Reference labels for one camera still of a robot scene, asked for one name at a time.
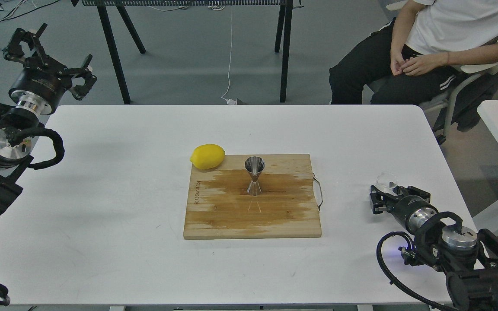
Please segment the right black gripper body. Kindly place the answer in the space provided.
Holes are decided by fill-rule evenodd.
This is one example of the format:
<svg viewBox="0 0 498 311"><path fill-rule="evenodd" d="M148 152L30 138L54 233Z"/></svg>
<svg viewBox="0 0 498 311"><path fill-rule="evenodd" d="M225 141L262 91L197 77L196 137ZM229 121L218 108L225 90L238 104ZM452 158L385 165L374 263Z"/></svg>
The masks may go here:
<svg viewBox="0 0 498 311"><path fill-rule="evenodd" d="M409 195L397 201L389 213L408 233L415 235L438 210L422 197Z"/></svg>

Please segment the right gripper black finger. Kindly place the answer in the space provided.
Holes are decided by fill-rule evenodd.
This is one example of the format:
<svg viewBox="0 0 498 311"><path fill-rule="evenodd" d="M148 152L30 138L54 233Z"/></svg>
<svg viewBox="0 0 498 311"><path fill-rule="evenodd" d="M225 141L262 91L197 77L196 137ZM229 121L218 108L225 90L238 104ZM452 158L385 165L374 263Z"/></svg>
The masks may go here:
<svg viewBox="0 0 498 311"><path fill-rule="evenodd" d="M426 201L427 203L431 202L431 193L421 190L414 186L403 187L399 186L399 194L403 197L409 196L418 196L421 200Z"/></svg>
<svg viewBox="0 0 498 311"><path fill-rule="evenodd" d="M395 195L392 191L383 192L376 186L371 185L369 196L371 210L375 215L382 214L384 211L391 213L395 206Z"/></svg>

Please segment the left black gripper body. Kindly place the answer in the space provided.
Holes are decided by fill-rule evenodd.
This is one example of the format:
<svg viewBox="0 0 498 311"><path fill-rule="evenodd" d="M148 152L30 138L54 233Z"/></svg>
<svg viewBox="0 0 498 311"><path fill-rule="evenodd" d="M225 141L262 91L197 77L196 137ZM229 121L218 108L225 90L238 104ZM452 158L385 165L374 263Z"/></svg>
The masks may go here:
<svg viewBox="0 0 498 311"><path fill-rule="evenodd" d="M9 90L9 96L18 102L22 94L34 94L41 97L49 108L44 108L41 114L53 114L60 104L65 91L70 89L70 79L56 77L41 70L24 68Z"/></svg>

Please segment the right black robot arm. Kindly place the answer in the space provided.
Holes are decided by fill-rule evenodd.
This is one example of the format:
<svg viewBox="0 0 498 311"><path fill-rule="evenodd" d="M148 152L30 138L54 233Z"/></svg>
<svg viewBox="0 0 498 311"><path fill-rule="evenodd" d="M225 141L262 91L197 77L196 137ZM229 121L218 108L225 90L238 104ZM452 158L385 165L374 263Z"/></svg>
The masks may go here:
<svg viewBox="0 0 498 311"><path fill-rule="evenodd" d="M488 229L474 232L463 226L462 218L453 212L439 212L430 198L430 193L413 186L371 186L372 212L388 212L404 228L403 232L390 232L380 239L376 258L382 272L391 285L432 308L498 311L498 238ZM389 270L382 245L394 236L401 236L407 243L399 247L404 264L425 264L445 274L452 307L419 295Z"/></svg>

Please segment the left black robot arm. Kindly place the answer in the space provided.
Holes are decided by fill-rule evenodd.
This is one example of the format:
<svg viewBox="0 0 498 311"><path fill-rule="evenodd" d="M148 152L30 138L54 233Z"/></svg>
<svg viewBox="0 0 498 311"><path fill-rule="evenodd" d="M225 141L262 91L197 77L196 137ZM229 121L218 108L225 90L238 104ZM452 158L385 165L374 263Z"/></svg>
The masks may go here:
<svg viewBox="0 0 498 311"><path fill-rule="evenodd" d="M40 37L46 27L35 33L18 28L3 49L4 59L21 63L22 72L9 90L13 104L0 103L0 215L21 195L16 181L26 169L53 167L64 158L63 139L40 117L55 113L67 91L83 100L97 81L92 55L73 68L44 51Z"/></svg>

